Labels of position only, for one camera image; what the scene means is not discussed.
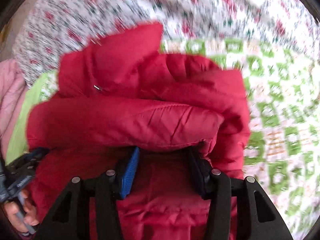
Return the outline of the red quilted puffer jacket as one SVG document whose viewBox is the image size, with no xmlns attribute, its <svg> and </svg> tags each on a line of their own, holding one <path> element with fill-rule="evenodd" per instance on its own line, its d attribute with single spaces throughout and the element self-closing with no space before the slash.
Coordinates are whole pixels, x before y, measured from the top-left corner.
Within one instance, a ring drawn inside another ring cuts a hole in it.
<svg viewBox="0 0 320 240">
<path fill-rule="evenodd" d="M 250 131 L 241 72 L 159 53 L 162 29 L 143 24 L 62 58 L 58 92 L 27 122 L 30 149 L 49 149 L 29 186 L 39 219 L 73 177 L 97 177 L 138 147 L 132 191 L 118 203 L 124 238 L 201 239 L 209 202 L 191 187 L 185 149 L 243 177 Z"/>
</svg>

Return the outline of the green patterned bed sheet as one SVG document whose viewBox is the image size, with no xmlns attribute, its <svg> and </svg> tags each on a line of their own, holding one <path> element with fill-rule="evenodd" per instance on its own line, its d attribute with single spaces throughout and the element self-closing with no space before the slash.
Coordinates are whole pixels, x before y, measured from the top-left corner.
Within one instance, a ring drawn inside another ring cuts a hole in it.
<svg viewBox="0 0 320 240">
<path fill-rule="evenodd" d="M 135 77 L 152 87 L 167 82 L 161 73 L 185 74 L 169 61 L 148 67 L 140 75 L 127 65 L 134 56 L 144 59 L 161 49 L 182 54 L 186 59 L 205 60 L 197 68 L 203 72 L 210 63 L 219 67 L 229 85 L 221 87 L 225 101 L 232 100 L 242 78 L 249 105 L 248 144 L 243 151 L 233 147 L 214 149 L 212 158 L 227 163 L 227 168 L 253 175 L 274 201 L 294 239 L 302 239 L 319 215 L 319 99 L 316 85 L 319 65 L 302 54 L 266 43 L 226 40 L 186 40 L 155 42 L 125 38 L 116 43 L 124 55 L 116 67 L 106 67 L 92 80 L 105 92 L 122 96 Z"/>
</svg>

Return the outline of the pink folded blanket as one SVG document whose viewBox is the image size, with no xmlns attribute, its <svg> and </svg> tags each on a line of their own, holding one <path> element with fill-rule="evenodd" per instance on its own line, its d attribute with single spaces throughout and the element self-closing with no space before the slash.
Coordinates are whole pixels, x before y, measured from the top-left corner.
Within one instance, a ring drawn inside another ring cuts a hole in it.
<svg viewBox="0 0 320 240">
<path fill-rule="evenodd" d="M 1 151 L 6 155 L 27 85 L 14 59 L 1 62 Z"/>
</svg>

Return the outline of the floral white quilt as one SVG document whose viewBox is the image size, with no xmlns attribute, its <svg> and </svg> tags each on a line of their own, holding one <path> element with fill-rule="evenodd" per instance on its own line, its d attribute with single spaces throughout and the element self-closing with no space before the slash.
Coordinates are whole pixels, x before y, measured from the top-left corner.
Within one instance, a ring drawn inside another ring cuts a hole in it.
<svg viewBox="0 0 320 240">
<path fill-rule="evenodd" d="M 165 38 L 245 38 L 319 58 L 319 25 L 300 0 L 37 0 L 12 48 L 27 85 L 63 54 L 144 21 Z"/>
</svg>

